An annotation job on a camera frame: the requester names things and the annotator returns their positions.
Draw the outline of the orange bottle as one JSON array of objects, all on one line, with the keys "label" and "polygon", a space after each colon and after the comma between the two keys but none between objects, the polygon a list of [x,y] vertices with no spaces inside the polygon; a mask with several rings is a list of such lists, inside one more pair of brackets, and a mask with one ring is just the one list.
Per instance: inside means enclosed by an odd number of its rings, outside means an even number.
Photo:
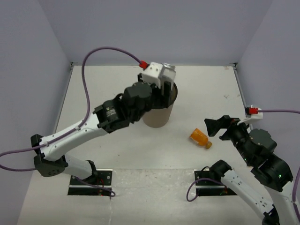
[{"label": "orange bottle", "polygon": [[207,135],[197,128],[192,132],[189,138],[197,145],[206,149],[209,149],[212,146],[212,142],[209,141]]}]

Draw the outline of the clear plastic bottle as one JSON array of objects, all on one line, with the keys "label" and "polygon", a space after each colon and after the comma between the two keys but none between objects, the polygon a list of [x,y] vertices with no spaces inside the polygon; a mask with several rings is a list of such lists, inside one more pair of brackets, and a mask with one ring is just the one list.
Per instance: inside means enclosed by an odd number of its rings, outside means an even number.
[{"label": "clear plastic bottle", "polygon": [[162,64],[160,81],[161,87],[164,87],[165,82],[169,82],[171,84],[171,89],[173,88],[174,80],[176,77],[175,66],[167,63]]}]

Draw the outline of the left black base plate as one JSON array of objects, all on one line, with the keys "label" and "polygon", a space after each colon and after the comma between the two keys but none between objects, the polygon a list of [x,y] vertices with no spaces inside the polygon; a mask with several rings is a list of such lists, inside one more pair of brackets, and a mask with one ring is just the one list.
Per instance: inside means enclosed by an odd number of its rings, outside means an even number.
[{"label": "left black base plate", "polygon": [[67,195],[112,197],[112,177],[113,169],[97,169],[97,175],[95,178],[85,180],[86,183],[104,188],[103,190],[91,187],[90,185],[85,185],[78,181],[75,176],[71,176]]}]

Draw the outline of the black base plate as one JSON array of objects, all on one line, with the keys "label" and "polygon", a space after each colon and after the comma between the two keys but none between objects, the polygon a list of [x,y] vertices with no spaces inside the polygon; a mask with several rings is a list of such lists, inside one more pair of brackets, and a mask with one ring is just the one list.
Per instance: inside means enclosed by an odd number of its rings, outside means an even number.
[{"label": "black base plate", "polygon": [[[202,178],[212,178],[209,175],[209,170],[195,170],[194,176],[195,180],[202,179]],[[230,188],[221,186],[217,183],[214,183],[209,180],[201,180],[196,182],[195,184],[196,193],[198,196],[231,196],[237,195],[234,191]]]},{"label": "black base plate", "polygon": [[78,181],[75,176],[71,176],[67,195],[112,197],[112,177],[113,169],[97,169],[97,175],[95,178],[85,180],[86,183],[104,188],[103,190],[91,187],[90,185],[85,185]]}]

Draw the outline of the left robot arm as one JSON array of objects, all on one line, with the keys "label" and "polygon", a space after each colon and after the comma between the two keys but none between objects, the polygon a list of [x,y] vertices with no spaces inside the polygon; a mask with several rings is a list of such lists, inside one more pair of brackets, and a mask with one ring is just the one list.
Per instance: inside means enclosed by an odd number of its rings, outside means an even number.
[{"label": "left robot arm", "polygon": [[178,90],[174,80],[174,75],[162,75],[155,80],[141,73],[136,83],[71,125],[69,132],[62,130],[45,137],[33,135],[31,145],[41,145],[34,157],[35,169],[43,177],[65,173],[93,184],[98,177],[94,162],[77,159],[68,152],[94,138],[127,128],[151,111],[171,108]]}]

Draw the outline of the brown cardboard bin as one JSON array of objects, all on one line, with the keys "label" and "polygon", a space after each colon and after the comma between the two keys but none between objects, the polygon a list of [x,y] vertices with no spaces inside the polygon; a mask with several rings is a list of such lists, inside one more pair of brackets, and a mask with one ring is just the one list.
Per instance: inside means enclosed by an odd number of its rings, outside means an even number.
[{"label": "brown cardboard bin", "polygon": [[168,108],[154,108],[151,111],[146,112],[142,117],[143,122],[151,128],[163,127],[169,121],[172,108],[177,96],[178,88],[176,83],[174,83],[171,94],[171,105]]}]

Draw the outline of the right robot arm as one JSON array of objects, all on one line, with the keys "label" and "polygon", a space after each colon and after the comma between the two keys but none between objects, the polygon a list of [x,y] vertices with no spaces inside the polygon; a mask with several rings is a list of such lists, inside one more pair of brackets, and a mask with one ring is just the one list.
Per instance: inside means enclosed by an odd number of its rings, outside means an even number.
[{"label": "right robot arm", "polygon": [[299,177],[294,178],[289,165],[274,150],[277,143],[268,131],[253,129],[248,132],[251,122],[231,118],[228,115],[218,120],[205,119],[208,135],[215,136],[225,129],[222,141],[231,141],[251,173],[269,193],[272,203],[267,203],[250,186],[238,178],[233,169],[223,160],[210,167],[209,179],[214,184],[229,187],[260,216],[264,225],[298,225],[300,204],[296,197]]}]

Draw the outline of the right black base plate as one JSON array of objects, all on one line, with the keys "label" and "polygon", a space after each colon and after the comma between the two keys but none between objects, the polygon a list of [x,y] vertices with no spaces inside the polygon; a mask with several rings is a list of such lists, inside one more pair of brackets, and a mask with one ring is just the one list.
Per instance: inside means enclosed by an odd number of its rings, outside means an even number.
[{"label": "right black base plate", "polygon": [[[212,178],[209,175],[209,170],[195,170],[194,176],[195,180],[202,179],[202,178]],[[234,191],[230,188],[221,186],[217,183],[214,183],[209,180],[201,180],[196,182],[195,184],[196,193],[198,196],[231,196],[237,195]]]}]

